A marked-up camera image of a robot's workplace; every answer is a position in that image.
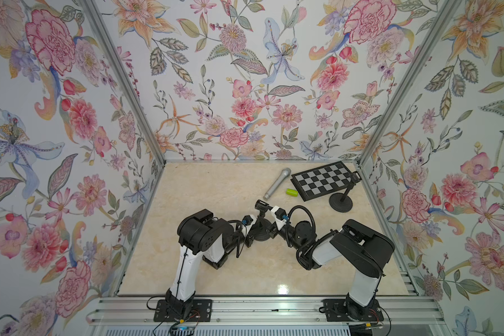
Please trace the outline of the black round stand base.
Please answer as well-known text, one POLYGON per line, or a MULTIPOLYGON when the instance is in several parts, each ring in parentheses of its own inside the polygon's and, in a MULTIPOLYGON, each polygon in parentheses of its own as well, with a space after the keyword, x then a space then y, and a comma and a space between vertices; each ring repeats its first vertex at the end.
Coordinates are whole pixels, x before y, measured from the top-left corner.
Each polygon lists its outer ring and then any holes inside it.
POLYGON ((333 193, 329 197, 329 204, 332 209, 340 213, 347 213, 353 208, 353 201, 348 195, 333 193))

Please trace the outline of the black stand pole with clip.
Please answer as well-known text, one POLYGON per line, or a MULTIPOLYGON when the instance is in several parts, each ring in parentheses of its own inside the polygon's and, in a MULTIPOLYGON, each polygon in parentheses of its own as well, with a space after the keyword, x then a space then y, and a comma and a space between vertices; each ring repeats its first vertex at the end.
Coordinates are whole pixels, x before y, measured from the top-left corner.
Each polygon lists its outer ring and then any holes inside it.
POLYGON ((341 201, 345 201, 347 199, 347 197, 349 196, 349 192, 356 186, 356 184, 358 184, 359 182, 361 182, 361 175, 355 171, 355 172, 352 172, 350 174, 350 178, 349 178, 349 182, 347 183, 347 187, 344 191, 344 193, 342 194, 342 198, 341 198, 341 201))

